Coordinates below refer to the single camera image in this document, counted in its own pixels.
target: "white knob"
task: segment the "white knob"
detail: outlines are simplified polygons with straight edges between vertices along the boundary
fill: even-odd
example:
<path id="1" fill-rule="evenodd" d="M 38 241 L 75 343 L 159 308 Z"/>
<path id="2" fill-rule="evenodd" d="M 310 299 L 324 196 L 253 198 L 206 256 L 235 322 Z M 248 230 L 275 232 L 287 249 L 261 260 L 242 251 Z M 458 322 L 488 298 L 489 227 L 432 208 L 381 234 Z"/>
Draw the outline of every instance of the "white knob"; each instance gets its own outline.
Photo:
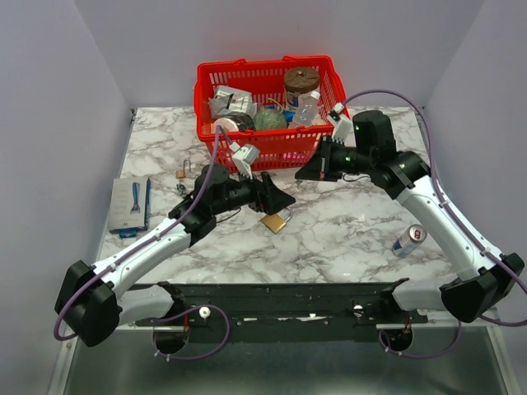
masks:
<path id="1" fill-rule="evenodd" d="M 208 316 L 211 315 L 211 310 L 208 307 L 202 307 L 199 310 L 199 316 L 203 319 L 208 318 Z"/>

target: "black wire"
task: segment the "black wire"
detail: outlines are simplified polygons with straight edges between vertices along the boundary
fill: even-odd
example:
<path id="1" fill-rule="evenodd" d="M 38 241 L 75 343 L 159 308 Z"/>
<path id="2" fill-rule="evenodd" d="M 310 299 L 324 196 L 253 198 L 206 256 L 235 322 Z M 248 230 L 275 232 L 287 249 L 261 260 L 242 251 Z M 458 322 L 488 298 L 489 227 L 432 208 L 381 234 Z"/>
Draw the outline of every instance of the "black wire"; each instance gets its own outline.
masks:
<path id="1" fill-rule="evenodd" d="M 227 218 L 223 218 L 222 220 L 217 221 L 217 224 L 221 224 L 222 222 L 225 222 L 227 220 L 230 220 L 233 216 L 238 214 L 241 211 L 241 207 L 238 207 L 238 210 L 236 210 L 233 214 L 230 214 Z"/>
<path id="2" fill-rule="evenodd" d="M 354 183 L 356 181 L 358 181 L 359 179 L 369 179 L 370 176 L 369 175 L 362 175 L 361 177 L 359 177 L 358 179 L 346 179 L 346 176 L 347 175 L 351 175 L 351 174 L 345 174 L 343 176 L 343 180 L 346 181 L 347 183 Z"/>

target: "brown lid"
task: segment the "brown lid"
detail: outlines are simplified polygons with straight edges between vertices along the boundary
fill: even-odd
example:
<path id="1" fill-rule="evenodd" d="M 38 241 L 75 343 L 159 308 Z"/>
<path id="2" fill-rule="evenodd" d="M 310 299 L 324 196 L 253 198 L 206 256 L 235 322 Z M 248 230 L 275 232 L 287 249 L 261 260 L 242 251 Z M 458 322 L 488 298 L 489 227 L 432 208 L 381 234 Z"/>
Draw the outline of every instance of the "brown lid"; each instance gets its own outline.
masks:
<path id="1" fill-rule="evenodd" d="M 288 92 L 307 93 L 319 87 L 320 74 L 311 67 L 295 67 L 286 71 L 283 83 Z"/>

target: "energy drink can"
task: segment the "energy drink can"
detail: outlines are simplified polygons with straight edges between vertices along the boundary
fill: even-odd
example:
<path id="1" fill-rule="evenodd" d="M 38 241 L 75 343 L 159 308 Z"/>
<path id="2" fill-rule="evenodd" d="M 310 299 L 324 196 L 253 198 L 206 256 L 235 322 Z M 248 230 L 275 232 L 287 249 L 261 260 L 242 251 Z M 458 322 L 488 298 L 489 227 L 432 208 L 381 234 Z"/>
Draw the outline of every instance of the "energy drink can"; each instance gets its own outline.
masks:
<path id="1" fill-rule="evenodd" d="M 420 225 L 411 225 L 404 231 L 394 245 L 392 251 L 399 258 L 406 258 L 414 249 L 421 245 L 427 238 L 428 233 Z"/>

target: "gray floor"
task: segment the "gray floor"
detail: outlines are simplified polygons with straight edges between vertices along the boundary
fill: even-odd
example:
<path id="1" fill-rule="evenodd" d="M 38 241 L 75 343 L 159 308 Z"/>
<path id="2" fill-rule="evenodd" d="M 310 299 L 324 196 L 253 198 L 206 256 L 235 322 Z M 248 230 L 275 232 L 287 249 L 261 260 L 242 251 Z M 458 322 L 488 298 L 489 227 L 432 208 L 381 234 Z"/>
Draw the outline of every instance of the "gray floor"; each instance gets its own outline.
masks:
<path id="1" fill-rule="evenodd" d="M 412 352 L 440 350 L 451 329 L 418 329 Z M 154 358 L 147 331 L 117 331 L 79 346 L 67 394 L 343 395 L 505 394 L 486 328 L 466 328 L 448 356 L 405 360 L 375 343 L 232 344 L 200 361 Z M 190 345 L 185 353 L 210 350 Z"/>

